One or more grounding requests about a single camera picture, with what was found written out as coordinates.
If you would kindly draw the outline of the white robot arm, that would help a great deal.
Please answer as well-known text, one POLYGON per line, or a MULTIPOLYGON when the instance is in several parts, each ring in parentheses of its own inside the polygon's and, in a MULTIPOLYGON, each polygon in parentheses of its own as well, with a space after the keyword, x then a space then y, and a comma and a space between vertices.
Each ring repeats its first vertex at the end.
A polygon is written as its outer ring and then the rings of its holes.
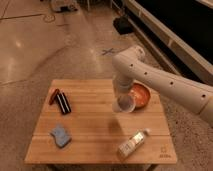
POLYGON ((144 57, 143 48, 133 45, 112 58, 116 69, 113 79, 115 92, 129 93, 137 80, 173 99, 213 127, 213 86, 159 70, 145 64, 144 57))

